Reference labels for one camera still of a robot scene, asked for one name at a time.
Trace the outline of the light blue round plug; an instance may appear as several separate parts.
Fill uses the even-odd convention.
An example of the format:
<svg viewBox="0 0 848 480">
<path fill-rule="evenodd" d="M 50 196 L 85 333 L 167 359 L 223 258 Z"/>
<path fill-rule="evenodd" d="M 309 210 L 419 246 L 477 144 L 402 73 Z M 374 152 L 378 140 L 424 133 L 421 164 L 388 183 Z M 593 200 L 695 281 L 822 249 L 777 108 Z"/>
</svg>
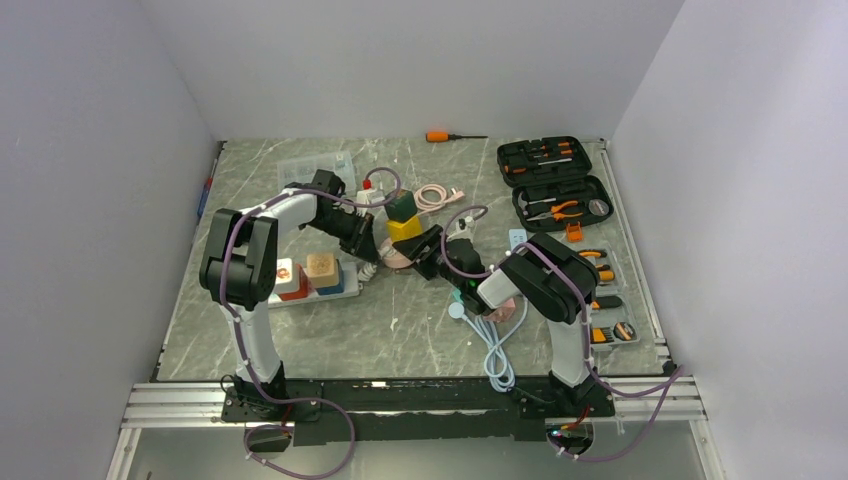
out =
<svg viewBox="0 0 848 480">
<path fill-rule="evenodd" d="M 467 319 L 465 306 L 460 302 L 453 302 L 448 306 L 448 315 L 455 320 L 465 321 Z"/>
</svg>

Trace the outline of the white long power strip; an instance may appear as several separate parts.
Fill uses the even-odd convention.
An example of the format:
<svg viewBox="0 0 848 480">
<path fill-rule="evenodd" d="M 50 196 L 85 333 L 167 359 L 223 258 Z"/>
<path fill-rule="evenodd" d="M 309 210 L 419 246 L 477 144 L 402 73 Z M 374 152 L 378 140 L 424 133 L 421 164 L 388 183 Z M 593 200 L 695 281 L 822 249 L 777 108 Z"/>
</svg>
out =
<svg viewBox="0 0 848 480">
<path fill-rule="evenodd" d="M 362 286 L 358 278 L 357 265 L 354 262 L 341 261 L 339 268 L 341 270 L 341 286 L 334 293 L 321 294 L 318 290 L 311 288 L 307 296 L 289 300 L 283 300 L 279 293 L 272 293 L 268 300 L 269 308 L 282 308 L 358 296 Z"/>
</svg>

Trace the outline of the white plug with cord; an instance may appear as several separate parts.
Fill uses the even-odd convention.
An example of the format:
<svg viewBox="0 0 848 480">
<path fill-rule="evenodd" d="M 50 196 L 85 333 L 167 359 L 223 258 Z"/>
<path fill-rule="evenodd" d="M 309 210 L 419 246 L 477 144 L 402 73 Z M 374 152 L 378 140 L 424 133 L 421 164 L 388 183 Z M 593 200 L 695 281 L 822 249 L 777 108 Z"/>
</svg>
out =
<svg viewBox="0 0 848 480">
<path fill-rule="evenodd" d="M 358 270 L 357 278 L 360 283 L 368 283 L 376 275 L 379 265 L 374 263 L 364 263 Z"/>
</svg>

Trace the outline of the light blue power strip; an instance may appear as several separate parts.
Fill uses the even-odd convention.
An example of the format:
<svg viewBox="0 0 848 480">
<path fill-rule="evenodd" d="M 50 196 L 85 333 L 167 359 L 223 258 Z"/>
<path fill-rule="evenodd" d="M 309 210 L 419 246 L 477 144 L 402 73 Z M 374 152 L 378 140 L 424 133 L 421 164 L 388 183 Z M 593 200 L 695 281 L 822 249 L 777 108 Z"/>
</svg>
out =
<svg viewBox="0 0 848 480">
<path fill-rule="evenodd" d="M 516 228 L 508 230 L 508 239 L 510 249 L 513 250 L 517 248 L 522 243 L 525 243 L 528 240 L 528 234 L 525 229 Z"/>
</svg>

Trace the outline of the pink cube socket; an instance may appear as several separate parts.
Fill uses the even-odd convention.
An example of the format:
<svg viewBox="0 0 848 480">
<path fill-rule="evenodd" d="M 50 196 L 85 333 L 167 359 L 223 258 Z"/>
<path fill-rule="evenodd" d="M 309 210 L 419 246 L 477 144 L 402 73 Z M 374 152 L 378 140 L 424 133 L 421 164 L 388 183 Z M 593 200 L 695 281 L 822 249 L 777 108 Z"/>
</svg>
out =
<svg viewBox="0 0 848 480">
<path fill-rule="evenodd" d="M 492 323 L 503 323 L 512 318 L 516 311 L 515 299 L 511 298 L 494 309 L 491 313 L 484 315 L 483 319 Z"/>
</svg>

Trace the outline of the red cube adapter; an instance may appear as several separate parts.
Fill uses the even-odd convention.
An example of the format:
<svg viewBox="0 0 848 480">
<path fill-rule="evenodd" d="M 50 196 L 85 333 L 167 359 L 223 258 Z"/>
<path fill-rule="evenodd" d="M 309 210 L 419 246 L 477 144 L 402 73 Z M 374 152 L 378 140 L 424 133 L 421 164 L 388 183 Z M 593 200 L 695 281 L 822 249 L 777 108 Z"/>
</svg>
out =
<svg viewBox="0 0 848 480">
<path fill-rule="evenodd" d="M 309 296 L 310 290 L 309 278 L 300 264 L 285 264 L 277 267 L 274 294 L 279 300 L 283 302 L 301 300 Z"/>
</svg>

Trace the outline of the white cube adapter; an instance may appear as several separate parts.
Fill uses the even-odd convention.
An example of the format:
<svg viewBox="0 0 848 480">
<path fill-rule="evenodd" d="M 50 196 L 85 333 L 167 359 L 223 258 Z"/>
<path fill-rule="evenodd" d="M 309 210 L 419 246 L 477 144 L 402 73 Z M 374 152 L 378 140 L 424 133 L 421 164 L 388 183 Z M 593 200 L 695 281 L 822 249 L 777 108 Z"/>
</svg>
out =
<svg viewBox="0 0 848 480">
<path fill-rule="evenodd" d="M 300 288 L 300 273 L 298 264 L 291 258 L 280 258 L 276 263 L 276 276 L 273 293 L 276 295 L 291 294 Z"/>
</svg>

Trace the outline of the black tool case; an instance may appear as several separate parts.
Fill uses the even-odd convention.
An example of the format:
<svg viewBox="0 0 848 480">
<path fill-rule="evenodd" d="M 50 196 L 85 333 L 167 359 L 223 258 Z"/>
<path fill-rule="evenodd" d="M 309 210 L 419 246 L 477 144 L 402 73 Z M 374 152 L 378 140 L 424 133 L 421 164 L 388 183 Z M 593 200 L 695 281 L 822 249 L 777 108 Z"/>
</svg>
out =
<svg viewBox="0 0 848 480">
<path fill-rule="evenodd" d="M 602 223 L 614 206 L 602 181 L 591 174 L 586 148 L 573 136 L 543 137 L 506 143 L 496 150 L 497 166 L 512 189 L 512 204 L 529 232 L 550 233 Z M 551 206 L 577 200 L 584 214 L 577 218 L 528 222 L 529 216 Z"/>
</svg>

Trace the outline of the grey tool case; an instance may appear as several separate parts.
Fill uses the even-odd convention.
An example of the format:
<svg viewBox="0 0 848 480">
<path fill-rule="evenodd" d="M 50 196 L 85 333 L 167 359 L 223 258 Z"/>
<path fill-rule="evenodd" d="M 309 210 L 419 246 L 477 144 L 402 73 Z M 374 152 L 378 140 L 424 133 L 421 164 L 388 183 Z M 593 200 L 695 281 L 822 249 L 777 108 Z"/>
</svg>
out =
<svg viewBox="0 0 848 480">
<path fill-rule="evenodd" d="M 640 340 L 632 313 L 624 296 L 624 280 L 617 274 L 614 256 L 606 249 L 583 249 L 578 254 L 597 270 L 600 283 L 591 304 L 590 343 L 605 352 L 635 345 Z"/>
</svg>

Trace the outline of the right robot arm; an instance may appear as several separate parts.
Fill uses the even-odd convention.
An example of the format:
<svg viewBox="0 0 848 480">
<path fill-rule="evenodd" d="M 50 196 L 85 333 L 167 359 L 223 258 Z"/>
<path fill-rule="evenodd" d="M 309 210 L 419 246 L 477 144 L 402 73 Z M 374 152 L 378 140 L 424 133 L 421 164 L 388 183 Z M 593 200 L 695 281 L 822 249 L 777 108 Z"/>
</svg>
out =
<svg viewBox="0 0 848 480">
<path fill-rule="evenodd" d="M 493 267 L 483 265 L 469 239 L 448 239 L 440 226 L 393 247 L 424 278 L 440 277 L 453 285 L 457 299 L 449 313 L 487 342 L 484 372 L 495 391 L 513 390 L 516 374 L 503 351 L 508 337 L 499 335 L 488 318 L 519 298 L 522 312 L 535 310 L 549 328 L 553 406 L 574 415 L 588 404 L 596 371 L 586 330 L 600 282 L 589 261 L 545 233 L 519 244 Z"/>
</svg>

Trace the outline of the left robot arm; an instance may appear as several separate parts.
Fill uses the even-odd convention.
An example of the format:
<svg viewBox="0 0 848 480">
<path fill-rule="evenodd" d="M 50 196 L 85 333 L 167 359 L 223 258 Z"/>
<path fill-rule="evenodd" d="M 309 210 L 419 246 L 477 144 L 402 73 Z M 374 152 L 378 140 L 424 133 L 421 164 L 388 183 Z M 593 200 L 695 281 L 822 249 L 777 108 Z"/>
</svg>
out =
<svg viewBox="0 0 848 480">
<path fill-rule="evenodd" d="M 311 227 L 337 239 L 340 249 L 357 259 L 371 264 L 381 260 L 370 212 L 387 205 L 400 190 L 371 203 L 345 199 L 344 191 L 338 175 L 317 170 L 309 183 L 290 183 L 253 207 L 221 208 L 212 216 L 199 283 L 230 327 L 238 355 L 235 392 L 261 419 L 279 417 L 289 400 L 269 317 L 279 235 Z"/>
</svg>

